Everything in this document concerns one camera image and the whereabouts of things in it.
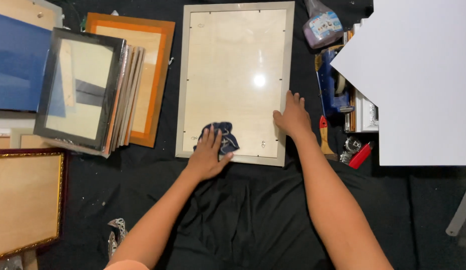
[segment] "black fabric backdrop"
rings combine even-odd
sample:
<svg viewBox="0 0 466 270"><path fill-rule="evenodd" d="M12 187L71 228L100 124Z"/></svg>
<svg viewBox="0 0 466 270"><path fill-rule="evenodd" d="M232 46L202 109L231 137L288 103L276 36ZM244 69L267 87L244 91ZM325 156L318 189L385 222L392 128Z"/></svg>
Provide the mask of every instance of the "black fabric backdrop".
<svg viewBox="0 0 466 270"><path fill-rule="evenodd" d="M176 123L179 96L179 78L181 64L182 16L185 4L239 3L257 1L226 0L62 0L60 3L65 14L64 25L79 30L81 20L87 12L110 14L117 10L120 15L138 18L166 20L176 22L175 37L169 66L164 98L159 119L157 142L154 149L138 145L123 147L105 160L91 156L73 156L69 172L68 200L63 233L60 242L41 249L39 265L41 270L92 269L99 270L107 262L106 237L109 228L106 223L114 218L126 218L127 227L134 222L167 190L174 181L184 161L173 161L176 143ZM361 18L368 17L373 11L372 0L324 0L323 3L332 8L342 22L344 28L351 29ZM299 92L306 99L306 109L313 121L313 131L319 134L318 122L321 115L319 89L314 72L314 54L318 51L308 48L301 30L307 20L306 8L301 0L296 0L294 32L291 54L290 90ZM341 151L346 139L341 129L342 121L329 119L329 142L333 151ZM377 140L375 135L361 135L364 142ZM378 166L378 149L374 149L373 158L369 158L359 170L353 170L341 164L333 164L341 178L352 190L379 239L387 257L396 269L466 269L466 250L456 246L453 238L446 236L444 230L456 210L458 202L466 188L466 172L417 170L405 168L384 168ZM180 220L181 224L173 233L166 256L158 266L164 269L183 269L180 261L203 261L204 265L195 265L188 269L237 269L244 267L264 267L257 269L302 269L316 260L316 268L328 269L329 261L320 247L318 239L311 233L311 227L302 218L291 219L306 228L305 239L311 241L292 241L291 251L298 247L303 249L291 257L286 254L282 258L294 258L295 261L281 261L276 268L260 264L258 254L245 254L244 251L264 251L266 246L248 246L245 243L263 243L276 247L265 256L276 256L275 252L288 252L285 242L268 243L251 238L251 230L243 230L239 221L253 226L256 221L266 219L270 224L265 226L279 227L287 218L277 214L304 215L305 204L302 194L301 178L297 175L296 150L292 141L287 140L287 168L268 166L232 164L216 182L207 182L199 187L192 200L185 208ZM291 191L296 200L289 204L276 205L277 211L269 216L255 216L248 219L239 217L234 227L243 233L243 239L228 247L221 236L227 236L229 230L218 232L217 226L207 222L198 222L198 215L204 212L195 207L208 204L214 196L223 195L232 200L249 198L251 201L263 198L261 192L278 185L279 193ZM267 200L278 203L278 200ZM224 205L217 205L218 211L211 215L213 219L221 217ZM244 213L244 209L232 208L231 213ZM209 231L202 236L204 226Z"/></svg>

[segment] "blue board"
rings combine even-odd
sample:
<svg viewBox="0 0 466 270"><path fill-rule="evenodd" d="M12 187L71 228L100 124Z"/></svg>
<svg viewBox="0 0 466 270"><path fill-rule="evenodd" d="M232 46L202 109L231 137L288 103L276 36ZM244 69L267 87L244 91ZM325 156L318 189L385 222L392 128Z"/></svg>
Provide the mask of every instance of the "blue board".
<svg viewBox="0 0 466 270"><path fill-rule="evenodd" d="M0 15L0 109L37 111L51 31Z"/></svg>

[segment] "glass pane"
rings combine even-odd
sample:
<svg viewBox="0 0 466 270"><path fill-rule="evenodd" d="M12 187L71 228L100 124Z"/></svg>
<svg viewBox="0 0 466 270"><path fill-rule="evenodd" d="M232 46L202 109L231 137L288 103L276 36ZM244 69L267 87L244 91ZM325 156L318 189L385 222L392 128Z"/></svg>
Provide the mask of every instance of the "glass pane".
<svg viewBox="0 0 466 270"><path fill-rule="evenodd" d="M113 49L61 40L46 128L96 139Z"/></svg>

